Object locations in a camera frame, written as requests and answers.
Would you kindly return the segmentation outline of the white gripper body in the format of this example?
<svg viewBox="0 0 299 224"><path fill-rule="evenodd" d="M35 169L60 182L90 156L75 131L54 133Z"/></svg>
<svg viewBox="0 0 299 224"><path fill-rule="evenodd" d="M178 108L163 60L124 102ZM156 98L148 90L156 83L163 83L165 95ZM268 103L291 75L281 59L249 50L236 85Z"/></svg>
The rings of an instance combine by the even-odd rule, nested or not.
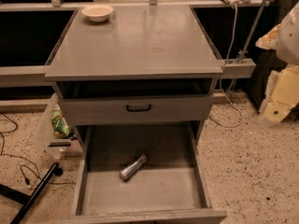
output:
<svg viewBox="0 0 299 224"><path fill-rule="evenodd" d="M288 64L272 71L260 107L261 124L279 124L299 104L299 65Z"/></svg>

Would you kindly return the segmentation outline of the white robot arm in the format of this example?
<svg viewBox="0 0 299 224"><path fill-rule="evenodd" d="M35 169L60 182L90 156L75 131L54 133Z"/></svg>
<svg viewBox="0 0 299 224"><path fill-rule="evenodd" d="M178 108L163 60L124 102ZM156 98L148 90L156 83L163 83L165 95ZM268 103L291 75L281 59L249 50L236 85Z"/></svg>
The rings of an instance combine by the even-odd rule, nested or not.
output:
<svg viewBox="0 0 299 224"><path fill-rule="evenodd" d="M283 121L299 104L299 2L255 46L273 49L287 64L282 71L271 72L260 107L261 124L271 127Z"/></svg>

